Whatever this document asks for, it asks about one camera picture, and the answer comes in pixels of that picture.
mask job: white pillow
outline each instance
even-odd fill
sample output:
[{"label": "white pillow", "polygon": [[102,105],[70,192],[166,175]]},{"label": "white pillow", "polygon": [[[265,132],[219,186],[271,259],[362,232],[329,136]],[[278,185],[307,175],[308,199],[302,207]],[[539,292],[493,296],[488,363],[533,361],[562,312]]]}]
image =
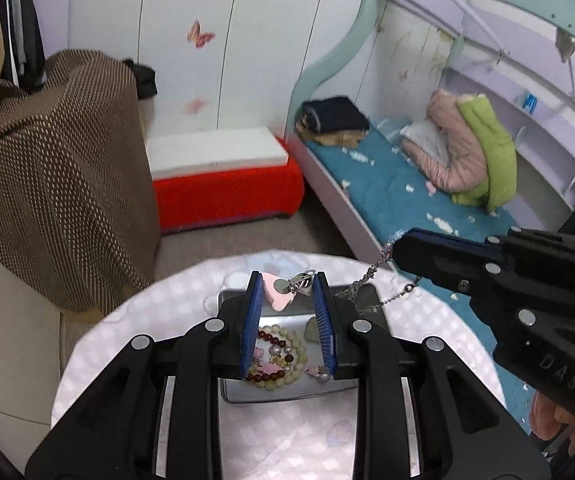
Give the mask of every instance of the white pillow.
[{"label": "white pillow", "polygon": [[414,121],[401,130],[401,135],[414,142],[434,160],[437,160],[446,168],[449,167],[450,158],[447,149],[447,136],[441,133],[441,129],[432,119]]}]

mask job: round table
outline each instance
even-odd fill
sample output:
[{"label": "round table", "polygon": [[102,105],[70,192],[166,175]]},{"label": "round table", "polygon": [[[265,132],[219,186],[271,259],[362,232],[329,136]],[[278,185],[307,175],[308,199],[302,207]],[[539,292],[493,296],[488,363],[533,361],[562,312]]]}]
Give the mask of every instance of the round table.
[{"label": "round table", "polygon": [[[330,285],[344,285],[363,276],[367,265],[322,254],[265,251],[206,260],[140,292],[76,345],[56,393],[52,427],[135,335],[146,333],[154,340],[183,335],[216,316],[221,290],[247,288],[253,270],[288,278],[307,269],[325,272]],[[372,283],[381,298],[388,298],[408,282],[381,269]],[[416,342],[429,335],[443,338],[505,404],[490,355],[443,301],[419,287],[384,310],[392,335]],[[219,399],[223,478],[349,480],[356,405],[356,390],[265,404],[229,404]]]}]

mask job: blue gripper pad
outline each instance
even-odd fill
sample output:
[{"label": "blue gripper pad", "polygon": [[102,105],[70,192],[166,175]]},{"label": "blue gripper pad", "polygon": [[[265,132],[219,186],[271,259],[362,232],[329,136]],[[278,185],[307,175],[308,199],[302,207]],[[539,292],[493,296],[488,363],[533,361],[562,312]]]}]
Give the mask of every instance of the blue gripper pad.
[{"label": "blue gripper pad", "polygon": [[330,375],[334,375],[337,366],[334,330],[331,326],[330,314],[328,312],[325,296],[323,295],[321,280],[319,280],[318,276],[314,276],[314,294],[312,299],[314,300],[316,326],[319,329],[319,338],[321,340],[323,364],[325,364]]},{"label": "blue gripper pad", "polygon": [[256,336],[258,335],[258,322],[263,309],[264,291],[263,277],[258,273],[256,283],[251,295],[250,306],[248,308],[245,328],[240,336],[240,376],[246,377],[251,367],[256,347]]}]

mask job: beaded bracelet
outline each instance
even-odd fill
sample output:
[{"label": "beaded bracelet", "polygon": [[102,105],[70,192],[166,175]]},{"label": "beaded bracelet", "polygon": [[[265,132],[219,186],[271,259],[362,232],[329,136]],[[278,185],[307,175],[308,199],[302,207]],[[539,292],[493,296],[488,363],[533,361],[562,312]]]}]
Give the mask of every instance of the beaded bracelet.
[{"label": "beaded bracelet", "polygon": [[292,384],[301,376],[307,363],[305,343],[299,340],[295,332],[282,328],[280,325],[264,326],[258,328],[258,339],[269,342],[271,355],[269,362],[281,369],[273,373],[259,373],[262,368],[260,362],[254,361],[246,380],[253,382],[258,388],[265,388],[268,392]]}]

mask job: pink jacket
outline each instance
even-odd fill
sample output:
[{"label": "pink jacket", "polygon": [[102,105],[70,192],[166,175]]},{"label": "pink jacket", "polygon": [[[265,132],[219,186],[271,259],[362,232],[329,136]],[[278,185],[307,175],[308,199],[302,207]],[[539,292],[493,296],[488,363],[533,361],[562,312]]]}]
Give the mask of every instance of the pink jacket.
[{"label": "pink jacket", "polygon": [[441,128],[441,134],[447,135],[450,166],[446,168],[431,158],[410,139],[403,139],[401,148],[439,189],[449,193],[474,189],[487,177],[487,164],[480,142],[456,107],[456,97],[445,90],[434,92],[427,105],[427,117]]}]

